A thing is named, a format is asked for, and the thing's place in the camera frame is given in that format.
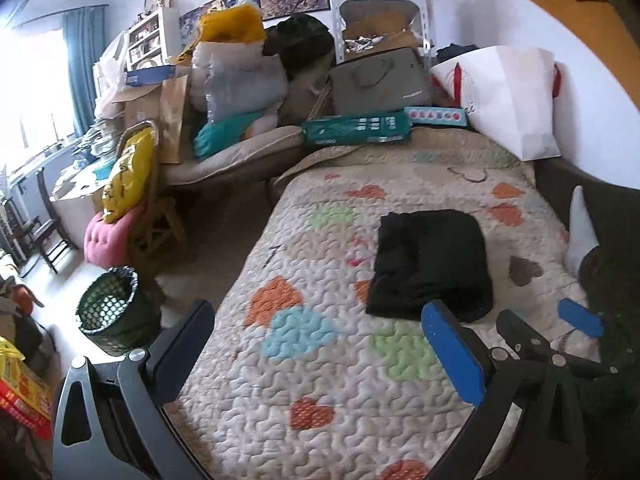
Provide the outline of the black pants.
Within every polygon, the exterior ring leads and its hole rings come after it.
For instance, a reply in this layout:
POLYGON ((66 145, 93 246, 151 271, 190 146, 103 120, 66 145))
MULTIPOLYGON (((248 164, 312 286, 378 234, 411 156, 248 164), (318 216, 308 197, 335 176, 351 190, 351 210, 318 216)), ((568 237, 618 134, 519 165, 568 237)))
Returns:
POLYGON ((473 323, 494 306, 485 237, 465 212, 391 212, 381 218, 367 314, 417 321, 440 300, 454 317, 473 323))

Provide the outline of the white sock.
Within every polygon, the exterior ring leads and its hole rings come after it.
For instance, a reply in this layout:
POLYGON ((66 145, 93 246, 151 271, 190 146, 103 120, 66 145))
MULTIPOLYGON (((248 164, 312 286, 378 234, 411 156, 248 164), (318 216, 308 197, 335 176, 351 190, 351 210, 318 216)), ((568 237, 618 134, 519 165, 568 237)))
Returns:
POLYGON ((570 201, 570 226, 568 227, 567 250, 564 257, 565 269, 577 278, 584 259, 599 246, 590 214, 587 209, 584 188, 577 185, 570 201))

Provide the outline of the yellow red printed box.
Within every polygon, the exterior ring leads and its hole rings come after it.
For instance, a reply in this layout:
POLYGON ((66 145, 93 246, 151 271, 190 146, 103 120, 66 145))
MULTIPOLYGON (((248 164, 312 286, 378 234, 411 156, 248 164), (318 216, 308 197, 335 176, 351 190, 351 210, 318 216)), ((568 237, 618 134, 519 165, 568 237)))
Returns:
POLYGON ((52 437, 49 387, 25 364, 24 356, 1 338, 1 409, 41 439, 52 437))

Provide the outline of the green mesh waste basket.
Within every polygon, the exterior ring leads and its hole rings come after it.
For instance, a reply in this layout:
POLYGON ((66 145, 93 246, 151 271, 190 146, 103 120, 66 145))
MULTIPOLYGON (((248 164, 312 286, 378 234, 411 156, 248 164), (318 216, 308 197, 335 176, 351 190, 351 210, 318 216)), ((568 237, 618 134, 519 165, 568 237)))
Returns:
POLYGON ((150 344, 160 333, 165 299, 157 281, 132 266, 112 266, 81 296, 77 326, 109 356, 122 356, 150 344))

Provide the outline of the pink round cushion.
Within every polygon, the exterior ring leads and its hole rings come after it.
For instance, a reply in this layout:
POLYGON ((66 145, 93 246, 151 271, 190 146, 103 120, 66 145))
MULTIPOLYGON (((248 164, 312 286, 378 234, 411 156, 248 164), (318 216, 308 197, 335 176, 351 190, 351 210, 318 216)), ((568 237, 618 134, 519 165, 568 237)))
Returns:
POLYGON ((142 212, 142 205, 135 206, 113 223, 106 223, 102 212, 97 212, 85 232, 85 262, 102 269, 130 263, 129 237, 142 212))

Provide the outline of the heart patterned quilt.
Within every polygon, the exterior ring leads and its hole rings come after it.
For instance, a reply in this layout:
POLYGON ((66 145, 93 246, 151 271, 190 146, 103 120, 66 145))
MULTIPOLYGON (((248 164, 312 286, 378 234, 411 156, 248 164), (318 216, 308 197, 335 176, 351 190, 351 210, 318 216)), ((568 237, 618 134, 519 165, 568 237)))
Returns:
POLYGON ((324 148, 265 231, 169 414, 215 479, 423 479, 471 414, 420 326, 438 299, 488 346, 512 310, 597 359, 559 316, 585 293, 534 167, 464 130, 324 148))

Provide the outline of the dark wooden chair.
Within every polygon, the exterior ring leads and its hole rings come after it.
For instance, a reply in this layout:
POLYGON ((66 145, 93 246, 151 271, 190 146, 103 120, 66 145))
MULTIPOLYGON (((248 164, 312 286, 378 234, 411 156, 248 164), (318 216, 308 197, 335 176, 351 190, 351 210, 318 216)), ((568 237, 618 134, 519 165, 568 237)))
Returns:
POLYGON ((78 246, 70 238, 70 234, 63 226, 60 215, 55 206, 53 206, 46 187, 44 168, 38 169, 35 176, 38 192, 44 208, 46 208, 48 218, 43 221, 37 221, 36 226, 27 233, 27 249, 29 255, 39 256, 54 274, 58 274, 58 270, 54 265, 55 261, 66 250, 74 252, 78 249, 78 246))

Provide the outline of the light blue shapes box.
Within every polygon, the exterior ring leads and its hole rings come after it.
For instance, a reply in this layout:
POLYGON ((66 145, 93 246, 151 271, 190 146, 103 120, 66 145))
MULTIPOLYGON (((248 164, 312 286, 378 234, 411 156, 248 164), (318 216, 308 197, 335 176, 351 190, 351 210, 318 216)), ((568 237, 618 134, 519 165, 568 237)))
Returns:
POLYGON ((437 106, 407 106, 404 112, 415 125, 435 127, 460 127, 468 125, 463 108, 437 106))

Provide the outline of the green long box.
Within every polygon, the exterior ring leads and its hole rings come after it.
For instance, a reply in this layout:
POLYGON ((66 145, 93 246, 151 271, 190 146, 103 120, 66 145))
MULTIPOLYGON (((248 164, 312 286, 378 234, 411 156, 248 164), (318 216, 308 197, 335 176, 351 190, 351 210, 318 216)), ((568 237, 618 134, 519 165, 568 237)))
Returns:
POLYGON ((366 145, 405 142, 411 122, 402 110, 356 116, 329 116, 302 125, 305 143, 313 146, 366 145))

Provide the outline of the grey laptop bag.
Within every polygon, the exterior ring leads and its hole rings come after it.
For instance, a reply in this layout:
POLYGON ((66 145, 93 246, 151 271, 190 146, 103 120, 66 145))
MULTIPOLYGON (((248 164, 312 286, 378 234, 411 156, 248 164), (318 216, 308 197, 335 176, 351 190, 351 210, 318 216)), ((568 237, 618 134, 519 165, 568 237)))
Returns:
POLYGON ((330 71, 332 102, 339 115, 403 110, 432 104, 431 79, 422 58, 404 47, 355 58, 330 71))

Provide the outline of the brown paper bag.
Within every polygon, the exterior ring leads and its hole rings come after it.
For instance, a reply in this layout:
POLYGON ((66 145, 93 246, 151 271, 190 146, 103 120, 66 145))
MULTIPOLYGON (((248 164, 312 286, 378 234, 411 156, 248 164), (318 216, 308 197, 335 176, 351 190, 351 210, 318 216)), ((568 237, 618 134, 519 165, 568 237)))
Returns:
POLYGON ((167 79, 160 92, 160 162, 179 165, 189 158, 190 103, 189 76, 167 79))

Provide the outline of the white metal shelf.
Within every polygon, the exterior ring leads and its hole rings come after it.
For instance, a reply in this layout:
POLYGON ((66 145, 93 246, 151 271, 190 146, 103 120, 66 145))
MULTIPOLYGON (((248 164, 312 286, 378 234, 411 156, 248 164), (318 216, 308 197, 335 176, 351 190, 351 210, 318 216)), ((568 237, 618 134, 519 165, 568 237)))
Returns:
POLYGON ((428 0, 331 0, 331 10, 337 64, 345 62, 344 31, 348 25, 356 24, 368 14, 399 11, 408 20, 410 32, 419 39, 418 53, 428 67, 433 51, 428 0))

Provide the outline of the black bag on pile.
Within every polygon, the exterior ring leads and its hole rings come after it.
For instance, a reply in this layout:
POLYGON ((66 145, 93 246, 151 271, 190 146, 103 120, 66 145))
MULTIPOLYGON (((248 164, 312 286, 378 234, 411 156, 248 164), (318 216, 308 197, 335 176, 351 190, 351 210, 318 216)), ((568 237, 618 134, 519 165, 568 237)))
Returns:
POLYGON ((331 54, 334 39, 325 24, 309 14, 294 14, 266 29, 265 56, 280 58, 288 80, 331 54))

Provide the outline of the grey plastic wrapped bundle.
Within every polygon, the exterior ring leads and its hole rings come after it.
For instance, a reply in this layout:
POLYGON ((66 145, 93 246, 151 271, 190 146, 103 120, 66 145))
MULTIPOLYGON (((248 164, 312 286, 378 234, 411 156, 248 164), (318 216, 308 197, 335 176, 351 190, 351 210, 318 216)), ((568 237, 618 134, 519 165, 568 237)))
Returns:
POLYGON ((222 62, 212 59, 205 84, 207 118, 221 122, 282 103, 288 76, 279 55, 222 62))

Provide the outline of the white bookshelf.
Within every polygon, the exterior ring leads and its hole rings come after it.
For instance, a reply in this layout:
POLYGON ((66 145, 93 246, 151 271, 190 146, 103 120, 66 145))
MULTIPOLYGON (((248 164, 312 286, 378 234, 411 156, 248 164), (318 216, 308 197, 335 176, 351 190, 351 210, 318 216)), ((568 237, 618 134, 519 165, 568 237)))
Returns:
POLYGON ((128 72, 163 66, 182 50, 178 11, 173 8, 158 8, 131 26, 127 39, 128 72))

